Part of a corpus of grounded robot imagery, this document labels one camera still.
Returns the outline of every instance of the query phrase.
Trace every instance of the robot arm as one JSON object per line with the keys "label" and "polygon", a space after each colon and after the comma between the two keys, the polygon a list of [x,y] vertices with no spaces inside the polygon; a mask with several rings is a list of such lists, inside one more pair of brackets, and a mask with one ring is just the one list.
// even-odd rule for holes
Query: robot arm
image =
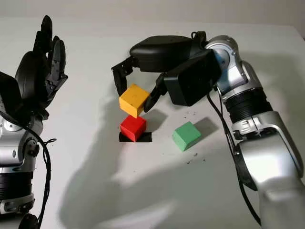
{"label": "robot arm", "polygon": [[49,117],[45,108],[68,79],[64,67],[64,43],[57,36],[52,40],[52,21],[45,16],[33,50],[23,56],[15,78],[0,72],[0,216],[24,214],[33,207],[31,180],[40,150],[38,142],[47,167],[39,219],[27,214],[20,229],[41,226],[49,195],[51,162],[46,143],[39,135],[42,121]]}
{"label": "robot arm", "polygon": [[125,77],[132,67],[164,72],[146,101],[146,112],[167,91],[174,104],[191,106],[215,85],[238,142],[233,153],[238,176],[259,194],[262,228],[305,228],[301,156],[280,115],[267,102],[253,68],[239,57],[234,39],[217,36],[207,41],[204,32],[192,38],[156,36],[132,47],[130,54],[128,71],[124,64],[112,68],[119,94],[126,90]]}

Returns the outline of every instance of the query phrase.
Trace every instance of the white table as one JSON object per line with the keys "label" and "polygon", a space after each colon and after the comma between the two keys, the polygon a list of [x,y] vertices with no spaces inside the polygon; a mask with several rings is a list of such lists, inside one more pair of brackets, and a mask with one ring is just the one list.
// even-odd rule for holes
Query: white table
{"label": "white table", "polygon": [[[41,20],[1,18],[0,71],[15,74]],[[53,34],[65,41],[69,79],[48,107],[42,134],[45,140],[58,139],[49,148],[52,180],[43,229],[258,228],[239,191],[220,121],[205,98],[179,107],[169,95],[162,97],[144,115],[152,143],[118,142],[126,113],[118,107],[111,67],[146,37],[190,36],[199,30],[208,38],[227,34],[236,39],[241,57],[253,65],[305,158],[305,43],[294,28],[55,18]],[[128,82],[150,91],[156,76],[135,70]],[[187,121],[200,122],[205,138],[181,152],[171,135]],[[41,208],[45,179],[41,154],[38,158],[34,214]],[[258,210],[256,193],[247,192]],[[0,227],[17,228],[17,221],[2,221]]]}

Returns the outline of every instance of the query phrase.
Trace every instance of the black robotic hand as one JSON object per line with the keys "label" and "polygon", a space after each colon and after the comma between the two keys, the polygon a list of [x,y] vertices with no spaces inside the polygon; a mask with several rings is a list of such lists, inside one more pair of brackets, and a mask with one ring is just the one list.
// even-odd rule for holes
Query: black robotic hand
{"label": "black robotic hand", "polygon": [[65,61],[64,42],[58,36],[52,40],[52,21],[45,16],[33,51],[23,56],[15,79],[0,73],[1,115],[21,124],[27,123],[32,113],[46,120],[45,108],[68,79]]}

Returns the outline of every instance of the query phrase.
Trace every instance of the yellow cube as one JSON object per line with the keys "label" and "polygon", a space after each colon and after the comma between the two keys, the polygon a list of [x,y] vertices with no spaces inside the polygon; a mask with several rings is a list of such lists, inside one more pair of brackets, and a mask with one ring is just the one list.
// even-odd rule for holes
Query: yellow cube
{"label": "yellow cube", "polygon": [[143,110],[144,102],[148,98],[149,93],[140,88],[136,84],[132,84],[127,90],[120,96],[119,103],[120,108],[137,118]]}

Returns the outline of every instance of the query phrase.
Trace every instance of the black cable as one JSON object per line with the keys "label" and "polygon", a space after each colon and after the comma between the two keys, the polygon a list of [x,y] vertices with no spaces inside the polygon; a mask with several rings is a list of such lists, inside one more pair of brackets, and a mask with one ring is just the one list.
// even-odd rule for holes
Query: black cable
{"label": "black cable", "polygon": [[[221,112],[219,111],[219,109],[217,108],[217,106],[214,104],[214,102],[212,101],[211,97],[210,97],[210,94],[207,95],[207,99],[209,101],[209,103],[211,104],[211,106],[214,108],[214,110],[216,111],[216,113],[218,114],[220,120],[222,121],[222,124],[223,124],[223,128],[224,128],[224,133],[225,133],[225,136],[227,138],[227,142],[228,142],[228,145],[229,145],[229,149],[230,149],[230,152],[231,152],[231,155],[233,157],[233,160],[234,160],[234,149],[235,149],[235,143],[234,143],[234,140],[233,140],[233,137],[232,137],[232,134],[228,128],[228,125],[224,119],[224,116],[223,116],[223,104],[222,104],[222,101],[221,101],[221,97],[220,97],[220,106],[221,106]],[[256,222],[261,226],[261,219],[259,218],[259,216],[257,215],[256,211],[254,210],[247,194],[246,194],[246,191],[244,189],[244,184],[242,183],[239,175],[238,175],[238,172],[236,170],[236,173],[237,173],[237,178],[238,178],[238,185],[239,185],[239,188],[240,188],[240,191],[242,193],[242,196],[244,198],[244,201],[250,211],[250,213],[252,214],[253,218],[256,220]]]}

